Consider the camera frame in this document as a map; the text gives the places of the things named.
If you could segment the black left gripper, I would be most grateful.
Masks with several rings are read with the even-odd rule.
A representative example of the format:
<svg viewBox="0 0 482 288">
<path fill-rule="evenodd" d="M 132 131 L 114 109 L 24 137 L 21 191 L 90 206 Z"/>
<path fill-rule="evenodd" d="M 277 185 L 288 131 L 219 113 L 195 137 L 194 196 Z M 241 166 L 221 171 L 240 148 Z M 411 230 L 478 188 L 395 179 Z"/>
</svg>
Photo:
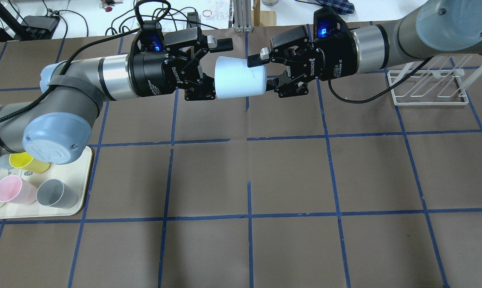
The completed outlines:
<svg viewBox="0 0 482 288">
<path fill-rule="evenodd" d="M 128 75 L 137 96 L 149 97 L 184 90 L 187 101 L 216 98 L 213 77 L 200 61 L 208 53 L 233 51 L 233 39 L 217 39 L 193 27 L 163 34 L 155 21 L 144 21 L 128 55 Z"/>
</svg>

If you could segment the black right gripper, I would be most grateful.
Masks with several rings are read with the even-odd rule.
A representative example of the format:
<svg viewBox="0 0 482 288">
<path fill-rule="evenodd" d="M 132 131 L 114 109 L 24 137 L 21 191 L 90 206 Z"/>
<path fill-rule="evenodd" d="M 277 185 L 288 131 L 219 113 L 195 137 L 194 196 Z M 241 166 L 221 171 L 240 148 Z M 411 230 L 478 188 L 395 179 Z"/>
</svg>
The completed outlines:
<svg viewBox="0 0 482 288">
<path fill-rule="evenodd" d="M 358 70 L 354 34 L 332 8 L 314 12 L 313 27 L 293 28 L 270 39 L 269 47 L 247 57 L 249 68 L 268 63 L 286 67 L 279 76 L 266 80 L 265 91 L 279 97 L 303 96 L 308 83 L 351 76 Z"/>
</svg>

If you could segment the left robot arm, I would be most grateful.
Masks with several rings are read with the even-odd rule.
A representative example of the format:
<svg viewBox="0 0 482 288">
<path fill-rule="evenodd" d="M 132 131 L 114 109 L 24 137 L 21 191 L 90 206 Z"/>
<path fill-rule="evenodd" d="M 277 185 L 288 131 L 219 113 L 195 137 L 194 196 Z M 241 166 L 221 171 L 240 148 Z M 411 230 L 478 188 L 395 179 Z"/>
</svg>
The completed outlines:
<svg viewBox="0 0 482 288">
<path fill-rule="evenodd" d="M 232 50 L 231 38 L 204 35 L 200 27 L 162 34 L 154 20 L 142 21 L 130 53 L 51 64 L 41 73 L 38 99 L 0 106 L 0 158 L 27 152 L 41 162 L 76 161 L 105 102 L 177 89 L 189 101 L 214 100 L 214 79 L 200 60 Z"/>
</svg>

